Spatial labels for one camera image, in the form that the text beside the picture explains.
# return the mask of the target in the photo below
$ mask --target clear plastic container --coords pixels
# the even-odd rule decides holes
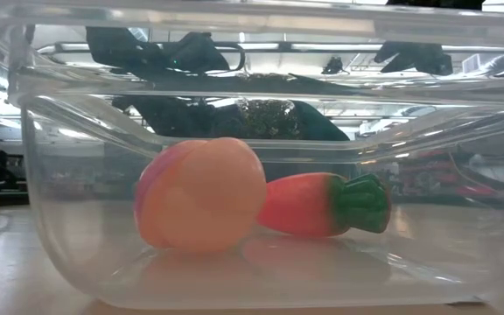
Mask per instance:
[[[214,44],[193,33],[184,48],[188,32]],[[383,60],[385,41],[398,61]],[[23,113],[40,239],[67,281],[107,303],[423,304],[504,285],[504,13],[0,0],[0,64]],[[208,137],[244,139],[268,181],[380,176],[388,228],[313,239],[255,225],[209,255],[147,245],[133,210],[142,171]]]

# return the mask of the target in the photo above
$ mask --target plastic container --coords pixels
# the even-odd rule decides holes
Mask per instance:
[[[161,45],[120,39],[109,28],[91,29],[88,45],[85,26],[130,27]],[[172,45],[188,32],[211,32],[216,47]],[[359,62],[373,60],[382,41],[403,42],[397,49],[417,59],[405,63],[434,74],[378,74],[387,61]],[[438,46],[453,60],[450,75],[442,75],[451,70]],[[487,63],[503,55],[502,13],[0,0],[0,64],[23,113],[40,239],[72,285],[130,308],[443,303],[504,285],[504,64]],[[342,65],[325,70],[336,56]],[[143,118],[123,113],[130,105]],[[325,119],[299,121],[312,107]],[[231,109],[247,117],[259,109],[261,126],[231,120]],[[328,124],[352,119],[380,132],[345,141]],[[147,164],[187,138],[235,135],[269,181],[305,172],[381,176],[391,191],[388,228],[305,239],[256,225],[214,255],[148,246],[133,214]]]

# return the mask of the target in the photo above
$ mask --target table surface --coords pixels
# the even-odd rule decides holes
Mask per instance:
[[[132,311],[115,308],[77,291],[53,267],[42,249],[28,207],[0,208],[0,314],[49,315],[151,315],[151,314],[236,314],[252,315],[258,310],[225,311]],[[269,315],[344,313],[343,308],[262,310]],[[409,305],[347,308],[348,315],[489,315],[497,314],[484,304]]]

